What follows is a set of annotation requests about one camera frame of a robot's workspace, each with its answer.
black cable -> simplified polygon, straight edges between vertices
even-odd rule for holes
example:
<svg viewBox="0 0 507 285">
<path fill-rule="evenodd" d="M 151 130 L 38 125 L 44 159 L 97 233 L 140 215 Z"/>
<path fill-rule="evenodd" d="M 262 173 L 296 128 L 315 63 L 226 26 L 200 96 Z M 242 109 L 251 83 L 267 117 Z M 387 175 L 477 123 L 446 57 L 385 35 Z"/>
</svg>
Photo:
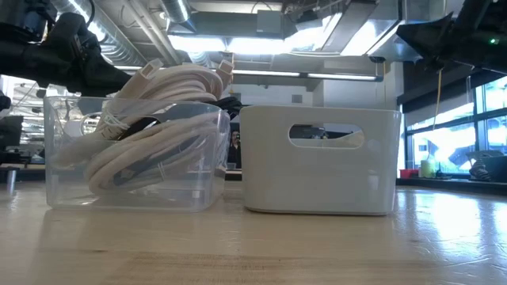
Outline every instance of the black cable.
<svg viewBox="0 0 507 285">
<path fill-rule="evenodd" d="M 92 13 L 90 14 L 90 19 L 88 19 L 88 21 L 86 22 L 87 28 L 90 26 L 93 19 L 95 18 L 95 4 L 93 3 L 93 0 L 90 0 L 90 5 L 92 6 Z"/>
</svg>

wooden table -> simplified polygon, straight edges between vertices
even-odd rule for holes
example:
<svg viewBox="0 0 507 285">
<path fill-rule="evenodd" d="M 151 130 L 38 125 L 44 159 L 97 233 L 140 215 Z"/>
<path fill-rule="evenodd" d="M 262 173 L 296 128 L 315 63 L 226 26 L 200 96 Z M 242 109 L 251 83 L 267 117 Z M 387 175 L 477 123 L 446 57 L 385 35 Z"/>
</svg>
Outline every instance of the wooden table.
<svg viewBox="0 0 507 285">
<path fill-rule="evenodd" d="M 386 217 L 245 210 L 238 182 L 196 214 L 0 202 L 0 284 L 507 284 L 507 200 L 399 188 Z"/>
</svg>

cable connector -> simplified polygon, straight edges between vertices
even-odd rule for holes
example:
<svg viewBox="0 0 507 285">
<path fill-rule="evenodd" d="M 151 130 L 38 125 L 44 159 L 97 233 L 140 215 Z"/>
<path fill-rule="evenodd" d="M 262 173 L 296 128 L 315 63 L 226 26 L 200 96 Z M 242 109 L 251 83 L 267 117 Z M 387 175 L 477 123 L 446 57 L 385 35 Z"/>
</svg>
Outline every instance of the cable connector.
<svg viewBox="0 0 507 285">
<path fill-rule="evenodd" d="M 220 76 L 223 83 L 223 89 L 225 90 L 229 84 L 232 82 L 232 70 L 234 69 L 234 64 L 222 60 L 219 68 L 217 68 L 216 73 Z"/>
</svg>

person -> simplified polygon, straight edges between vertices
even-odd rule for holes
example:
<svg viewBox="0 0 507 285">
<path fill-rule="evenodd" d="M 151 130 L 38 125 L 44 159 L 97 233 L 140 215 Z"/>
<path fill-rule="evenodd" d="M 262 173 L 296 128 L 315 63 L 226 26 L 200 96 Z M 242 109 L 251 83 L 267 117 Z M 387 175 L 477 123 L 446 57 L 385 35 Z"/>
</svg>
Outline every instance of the person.
<svg viewBox="0 0 507 285">
<path fill-rule="evenodd" d="M 235 163 L 235 168 L 241 169 L 241 143 L 239 139 L 239 131 L 232 132 L 231 144 L 229 145 L 229 155 L 227 155 L 227 163 Z"/>
</svg>

white cable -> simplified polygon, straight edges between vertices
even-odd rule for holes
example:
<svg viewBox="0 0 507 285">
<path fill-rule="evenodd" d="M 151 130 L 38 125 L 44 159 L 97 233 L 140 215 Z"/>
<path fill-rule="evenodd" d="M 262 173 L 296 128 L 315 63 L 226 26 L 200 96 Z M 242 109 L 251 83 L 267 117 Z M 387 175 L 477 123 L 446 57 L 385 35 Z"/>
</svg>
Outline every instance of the white cable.
<svg viewBox="0 0 507 285">
<path fill-rule="evenodd" d="M 160 69 L 161 66 L 160 61 L 154 61 L 138 70 L 104 107 L 95 132 L 60 148 L 51 158 L 53 165 L 66 168 L 85 162 L 85 178 L 90 191 L 103 196 L 156 184 L 186 173 L 188 167 L 209 150 L 210 143 L 217 139 L 225 142 L 224 138 L 216 137 L 219 112 L 167 121 L 117 141 L 133 123 L 172 108 L 175 101 L 220 99 L 232 74 L 229 63 L 223 63 L 216 72 L 193 65 L 164 70 Z M 144 163 L 157 159 L 162 159 L 163 163 Z M 116 184 L 118 177 L 128 178 L 128 182 Z"/>
</svg>

